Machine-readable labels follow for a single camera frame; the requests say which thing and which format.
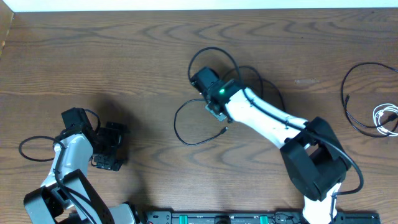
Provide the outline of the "cardboard box side panel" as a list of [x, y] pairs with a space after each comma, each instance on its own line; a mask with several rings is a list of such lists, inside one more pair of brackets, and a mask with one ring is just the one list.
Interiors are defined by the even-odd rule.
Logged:
[[9, 29], [12, 24], [12, 20], [14, 18], [14, 12], [9, 8], [9, 6], [1, 0], [0, 3], [0, 41], [1, 47], [0, 51], [4, 50], [4, 46], [6, 44], [6, 37], [9, 33]]

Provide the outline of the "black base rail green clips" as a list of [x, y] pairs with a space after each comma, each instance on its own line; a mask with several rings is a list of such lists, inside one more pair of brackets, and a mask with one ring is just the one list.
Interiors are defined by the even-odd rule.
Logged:
[[[170, 211], [145, 212], [142, 224], [308, 224], [300, 212], [273, 213], [177, 213]], [[377, 213], [338, 212], [335, 224], [381, 224]]]

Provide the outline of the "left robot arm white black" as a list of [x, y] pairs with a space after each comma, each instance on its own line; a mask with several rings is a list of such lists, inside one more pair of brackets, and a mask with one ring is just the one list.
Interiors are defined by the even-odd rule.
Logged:
[[66, 210], [74, 212], [63, 223], [139, 223], [128, 202], [109, 207], [87, 179], [89, 165], [117, 171], [122, 162], [114, 157], [126, 128], [108, 122], [93, 128], [87, 121], [67, 121], [66, 128], [52, 138], [54, 159], [41, 186], [24, 197], [24, 208], [32, 223], [56, 223]]

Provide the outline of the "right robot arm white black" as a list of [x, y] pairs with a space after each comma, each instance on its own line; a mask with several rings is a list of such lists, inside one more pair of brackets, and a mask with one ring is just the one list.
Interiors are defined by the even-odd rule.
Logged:
[[210, 81], [200, 91], [215, 115], [245, 124], [279, 149], [290, 180], [304, 196], [307, 222], [336, 221], [336, 198], [355, 164], [324, 119], [290, 115], [235, 80]]

